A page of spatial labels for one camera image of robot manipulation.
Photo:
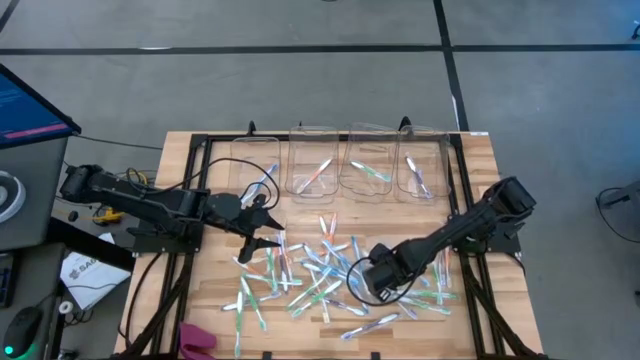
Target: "white paper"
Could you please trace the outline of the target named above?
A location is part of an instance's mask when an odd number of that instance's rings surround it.
[[[111,233],[104,233],[100,239],[114,244]],[[60,280],[69,288],[69,293],[73,296],[82,310],[93,307],[100,299],[105,297],[114,286],[106,286],[100,290],[71,287],[74,285],[86,285],[100,287],[106,284],[120,284],[126,280],[131,273],[103,264],[88,256],[72,252],[62,262]]]

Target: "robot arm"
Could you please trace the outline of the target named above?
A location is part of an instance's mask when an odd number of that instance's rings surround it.
[[[373,267],[363,274],[369,292],[386,301],[391,290],[422,274],[436,254],[447,246],[464,251],[467,246],[486,244],[492,237],[512,238],[535,204],[515,177],[506,178],[489,188],[467,213],[453,217],[433,234],[405,240],[393,249],[376,245],[370,254]]]
[[[230,193],[210,194],[208,190],[156,189],[131,184],[97,165],[67,168],[60,194],[74,203],[102,203],[155,226],[163,236],[184,240],[190,226],[204,223],[245,238],[239,261],[251,260],[260,248],[279,246],[254,238],[255,230],[267,226],[282,230],[264,208],[266,196],[258,195],[242,209],[240,198]]]

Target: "monitor screen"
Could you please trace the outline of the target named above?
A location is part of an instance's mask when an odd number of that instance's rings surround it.
[[[69,136],[74,125],[15,75],[0,72],[0,148]]]

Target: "black floor line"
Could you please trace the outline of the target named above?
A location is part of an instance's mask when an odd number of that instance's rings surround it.
[[[558,44],[558,45],[454,45],[453,52],[598,52],[640,51],[634,44]]]
[[[444,55],[444,63],[447,67],[447,79],[449,80],[449,89],[456,113],[456,122],[458,130],[469,131],[469,122],[467,121],[467,112],[464,109],[464,100],[462,99],[462,88],[458,79],[458,70],[456,69],[456,60],[453,56],[453,47],[449,38],[449,27],[447,26],[447,17],[444,14],[442,0],[434,0],[433,7],[438,21],[438,31],[442,41],[442,52]]]
[[[637,44],[559,44],[559,45],[427,45],[427,44],[349,44],[282,46],[204,46],[150,48],[13,48],[0,49],[0,55],[225,55],[225,54],[321,54],[321,53],[423,53],[423,52],[608,52],[640,51]]]
[[[220,55],[220,54],[307,54],[307,53],[420,53],[442,51],[440,45],[348,44],[291,46],[214,46],[154,48],[42,48],[0,49],[0,55]]]
[[[9,19],[19,2],[20,0],[11,0],[9,6],[7,6],[7,9],[2,14],[2,17],[0,17],[0,32],[2,32],[2,29],[4,29],[5,25],[9,22]]]

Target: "roll of tape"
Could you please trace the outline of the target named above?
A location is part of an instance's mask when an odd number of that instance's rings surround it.
[[[60,307],[58,307],[58,311],[60,312],[60,314],[66,315],[73,311],[73,304],[71,303],[71,301],[63,301],[60,304]]]

